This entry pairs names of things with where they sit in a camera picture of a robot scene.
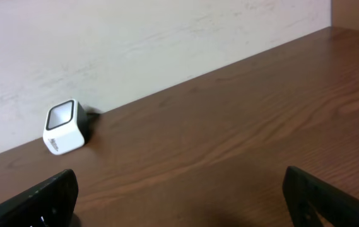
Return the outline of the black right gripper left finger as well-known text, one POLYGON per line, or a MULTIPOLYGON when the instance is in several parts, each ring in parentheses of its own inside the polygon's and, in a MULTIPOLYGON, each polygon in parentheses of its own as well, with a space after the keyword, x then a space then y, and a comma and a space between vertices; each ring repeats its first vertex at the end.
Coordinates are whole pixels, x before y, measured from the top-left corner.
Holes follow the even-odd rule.
POLYGON ((77 198, 76 175, 65 169, 1 203, 0 226, 69 226, 77 198))

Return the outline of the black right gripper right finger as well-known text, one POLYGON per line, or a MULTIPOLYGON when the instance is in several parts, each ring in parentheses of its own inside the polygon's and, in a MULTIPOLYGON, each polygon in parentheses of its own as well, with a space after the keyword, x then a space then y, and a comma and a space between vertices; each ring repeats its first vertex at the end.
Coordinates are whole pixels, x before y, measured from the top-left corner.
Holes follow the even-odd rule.
POLYGON ((295 167, 286 169, 283 195, 294 226, 359 226, 359 200, 295 167))

